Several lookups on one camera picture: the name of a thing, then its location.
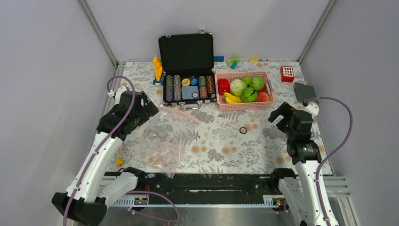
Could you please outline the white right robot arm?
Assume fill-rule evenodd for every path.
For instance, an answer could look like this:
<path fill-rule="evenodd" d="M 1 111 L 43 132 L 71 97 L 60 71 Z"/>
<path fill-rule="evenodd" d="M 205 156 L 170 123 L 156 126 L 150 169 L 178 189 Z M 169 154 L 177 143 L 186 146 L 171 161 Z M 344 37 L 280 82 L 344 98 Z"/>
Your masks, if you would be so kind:
<path fill-rule="evenodd" d="M 282 119 L 277 128 L 287 137 L 287 153 L 295 169 L 277 168 L 270 176 L 270 188 L 283 194 L 296 226 L 337 226 L 324 184 L 318 145 L 312 139 L 313 118 L 319 112 L 315 103 L 297 110 L 282 103 L 272 111 L 268 121 Z"/>

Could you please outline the clear pink-dotted zip bag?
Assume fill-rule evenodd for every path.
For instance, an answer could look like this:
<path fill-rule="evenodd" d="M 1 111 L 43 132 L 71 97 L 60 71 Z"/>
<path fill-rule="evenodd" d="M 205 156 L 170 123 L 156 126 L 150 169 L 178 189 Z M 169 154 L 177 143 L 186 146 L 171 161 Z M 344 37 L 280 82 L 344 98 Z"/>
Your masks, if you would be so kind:
<path fill-rule="evenodd" d="M 144 124 L 138 135 L 132 162 L 147 171 L 173 178 L 186 146 L 200 137 L 201 124 L 202 121 L 187 112 L 160 105 L 159 112 Z"/>

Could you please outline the green striped watermelon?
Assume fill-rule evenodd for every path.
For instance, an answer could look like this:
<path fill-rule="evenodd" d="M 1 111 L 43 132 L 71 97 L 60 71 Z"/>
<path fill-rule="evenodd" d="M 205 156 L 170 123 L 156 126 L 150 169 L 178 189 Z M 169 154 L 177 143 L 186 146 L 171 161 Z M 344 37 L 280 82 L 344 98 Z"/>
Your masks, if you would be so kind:
<path fill-rule="evenodd" d="M 242 93 L 241 93 L 241 99 L 243 100 L 243 102 L 255 102 L 257 99 L 257 91 L 255 91 L 253 88 L 251 87 L 247 87 L 244 88 Z"/>

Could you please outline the red bell pepper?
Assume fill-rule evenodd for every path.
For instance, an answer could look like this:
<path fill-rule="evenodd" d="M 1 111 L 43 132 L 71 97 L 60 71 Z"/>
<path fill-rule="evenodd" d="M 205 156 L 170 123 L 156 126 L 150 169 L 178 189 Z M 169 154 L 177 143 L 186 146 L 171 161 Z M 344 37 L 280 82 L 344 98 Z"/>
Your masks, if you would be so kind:
<path fill-rule="evenodd" d="M 230 83 L 227 79 L 219 79 L 217 82 L 219 95 L 224 95 L 224 93 L 230 93 Z"/>

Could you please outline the small green lime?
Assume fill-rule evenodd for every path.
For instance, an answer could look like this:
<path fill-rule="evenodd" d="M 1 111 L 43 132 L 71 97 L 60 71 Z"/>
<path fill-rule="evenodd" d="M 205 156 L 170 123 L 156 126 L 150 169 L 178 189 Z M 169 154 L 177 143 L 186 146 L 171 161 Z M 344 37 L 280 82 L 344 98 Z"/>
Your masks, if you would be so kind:
<path fill-rule="evenodd" d="M 251 83 L 251 80 L 252 80 L 252 78 L 251 77 L 244 77 L 243 79 L 242 79 L 242 81 L 245 83 L 245 85 L 247 86 L 247 87 L 250 87 L 250 83 Z"/>

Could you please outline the green round vegetable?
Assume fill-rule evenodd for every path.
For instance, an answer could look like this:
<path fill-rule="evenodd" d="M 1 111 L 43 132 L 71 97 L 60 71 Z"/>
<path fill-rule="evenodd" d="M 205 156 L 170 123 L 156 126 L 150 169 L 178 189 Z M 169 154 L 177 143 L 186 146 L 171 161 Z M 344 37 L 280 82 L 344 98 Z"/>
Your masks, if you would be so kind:
<path fill-rule="evenodd" d="M 249 86 L 255 91 L 260 91 L 265 86 L 264 79 L 259 76 L 252 77 Z"/>

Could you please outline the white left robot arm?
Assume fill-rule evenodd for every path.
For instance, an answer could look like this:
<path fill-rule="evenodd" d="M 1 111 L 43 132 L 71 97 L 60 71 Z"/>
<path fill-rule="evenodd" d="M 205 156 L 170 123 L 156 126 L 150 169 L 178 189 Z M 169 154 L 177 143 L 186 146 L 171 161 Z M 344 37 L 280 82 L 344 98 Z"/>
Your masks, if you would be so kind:
<path fill-rule="evenodd" d="M 52 204 L 63 215 L 63 221 L 74 220 L 86 226 L 97 226 L 107 209 L 129 191 L 145 190 L 145 172 L 127 167 L 100 189 L 108 164 L 128 135 L 159 110 L 143 91 L 121 87 L 112 96 L 115 104 L 99 121 L 89 154 L 77 176 L 65 192 L 57 192 Z"/>

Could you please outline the pale green cabbage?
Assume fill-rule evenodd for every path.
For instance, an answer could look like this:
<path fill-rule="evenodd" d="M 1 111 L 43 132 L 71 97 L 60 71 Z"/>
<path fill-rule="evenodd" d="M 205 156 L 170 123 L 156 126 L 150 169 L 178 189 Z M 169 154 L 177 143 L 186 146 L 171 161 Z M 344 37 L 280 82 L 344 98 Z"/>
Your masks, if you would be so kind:
<path fill-rule="evenodd" d="M 245 88 L 247 88 L 247 85 L 240 79 L 234 79 L 230 83 L 230 91 L 234 96 L 240 97 Z"/>

